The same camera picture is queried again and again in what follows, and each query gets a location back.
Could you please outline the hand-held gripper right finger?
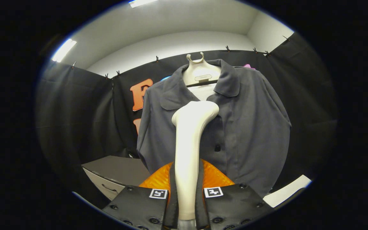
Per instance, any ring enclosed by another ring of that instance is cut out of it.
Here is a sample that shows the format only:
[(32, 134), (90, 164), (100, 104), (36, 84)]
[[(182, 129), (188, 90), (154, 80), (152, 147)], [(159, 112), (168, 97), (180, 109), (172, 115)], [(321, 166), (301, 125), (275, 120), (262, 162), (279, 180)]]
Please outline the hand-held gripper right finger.
[(197, 229), (244, 228), (274, 209), (246, 183), (235, 183), (206, 160), (200, 160), (195, 197)]

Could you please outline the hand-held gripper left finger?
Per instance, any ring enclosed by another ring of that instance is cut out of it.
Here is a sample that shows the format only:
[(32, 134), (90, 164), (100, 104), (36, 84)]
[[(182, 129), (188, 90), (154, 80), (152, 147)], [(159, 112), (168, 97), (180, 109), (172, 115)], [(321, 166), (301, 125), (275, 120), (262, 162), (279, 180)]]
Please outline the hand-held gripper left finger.
[(178, 226), (175, 164), (168, 163), (139, 186), (128, 185), (103, 208), (111, 218), (139, 230), (171, 230)]

